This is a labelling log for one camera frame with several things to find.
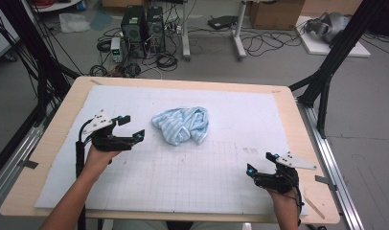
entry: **gray floor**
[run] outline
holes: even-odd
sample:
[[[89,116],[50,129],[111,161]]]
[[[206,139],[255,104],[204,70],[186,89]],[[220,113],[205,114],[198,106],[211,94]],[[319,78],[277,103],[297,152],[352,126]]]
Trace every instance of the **gray floor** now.
[[[82,14],[93,21],[97,11]],[[207,19],[189,19],[203,28]],[[57,34],[57,39],[83,73],[97,64],[96,44],[103,32],[120,26],[112,20],[102,31]],[[372,41],[389,52],[389,44]],[[336,72],[330,92],[326,133],[355,207],[366,229],[389,229],[389,55],[361,41],[370,58],[348,57]],[[260,57],[238,62],[229,34],[191,34],[192,60],[176,56],[173,72],[150,70],[144,79],[217,81],[291,85],[314,73],[323,56],[308,55],[305,48],[284,47]],[[60,62],[74,68],[57,49]],[[295,96],[303,93],[294,92]],[[0,62],[0,151],[16,132],[36,101],[22,64]],[[0,229],[35,229],[43,218],[12,218],[0,215]],[[344,220],[328,229],[348,229]],[[253,224],[253,229],[278,229],[273,224]]]

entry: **light blue towel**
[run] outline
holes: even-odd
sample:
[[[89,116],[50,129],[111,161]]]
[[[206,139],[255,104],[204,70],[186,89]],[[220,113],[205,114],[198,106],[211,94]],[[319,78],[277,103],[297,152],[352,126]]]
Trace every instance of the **light blue towel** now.
[[[192,139],[200,145],[209,129],[207,109],[203,107],[179,107],[164,111],[152,118],[152,124],[162,130],[171,145]]]

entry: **cardboard box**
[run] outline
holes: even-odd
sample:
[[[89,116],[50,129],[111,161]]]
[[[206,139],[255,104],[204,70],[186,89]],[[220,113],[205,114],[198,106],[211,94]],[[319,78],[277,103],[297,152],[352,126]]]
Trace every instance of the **cardboard box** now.
[[[252,3],[249,19],[254,29],[293,30],[305,0]]]
[[[306,0],[302,8],[304,16],[320,16],[323,12],[341,12],[354,15],[362,0]]]
[[[125,8],[126,6],[146,6],[147,0],[102,0],[105,8]]]

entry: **desk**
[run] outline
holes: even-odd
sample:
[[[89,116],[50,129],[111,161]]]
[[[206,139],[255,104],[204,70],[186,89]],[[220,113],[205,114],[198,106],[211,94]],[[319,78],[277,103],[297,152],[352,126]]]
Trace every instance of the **desk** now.
[[[299,114],[290,90],[284,86],[248,85],[215,82],[194,82],[177,80],[130,80],[110,78],[78,78],[59,108],[53,121],[36,147],[31,160],[38,162],[36,169],[23,169],[0,212],[5,216],[41,217],[48,216],[50,210],[36,209],[34,204],[44,185],[46,176],[59,152],[66,134],[78,116],[90,89],[94,85],[121,85],[153,88],[219,90],[230,92],[253,92],[272,94],[275,98],[287,142],[292,152],[318,166],[317,171],[300,170],[303,191],[309,215],[302,218],[304,223],[337,223],[338,211],[328,186],[314,180],[315,175],[323,176],[305,125]],[[274,216],[221,215],[221,214],[174,214],[154,212],[88,211],[89,218],[101,219],[175,219],[200,221],[275,222]]]
[[[183,18],[186,18],[183,21],[182,25],[182,49],[183,49],[183,58],[187,61],[191,59],[191,49],[189,47],[189,35],[188,35],[188,22],[187,18],[189,18],[189,15],[187,14],[187,5],[188,5],[189,0],[183,0]],[[233,31],[233,38],[234,42],[237,47],[237,51],[239,52],[239,60],[242,60],[243,58],[246,57],[246,53],[244,50],[244,47],[242,45],[242,41],[240,39],[240,30],[242,26],[242,20],[245,15],[245,8],[246,8],[246,1],[241,1],[240,2],[240,10],[239,10],[239,21],[237,23],[237,28]]]

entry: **white paper sheet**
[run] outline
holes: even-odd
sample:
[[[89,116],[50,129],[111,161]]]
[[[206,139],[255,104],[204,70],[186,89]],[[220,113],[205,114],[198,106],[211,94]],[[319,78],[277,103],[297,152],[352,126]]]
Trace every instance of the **white paper sheet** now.
[[[210,131],[201,145],[189,140],[174,147],[151,125],[155,114],[180,106],[208,109]],[[273,214],[269,194],[245,173],[247,163],[274,173],[265,153],[289,151],[272,95],[102,85],[90,91],[35,207],[55,207],[74,182],[79,129],[101,109],[111,118],[131,116],[115,135],[145,129],[146,136],[113,159],[91,191],[88,209]]]

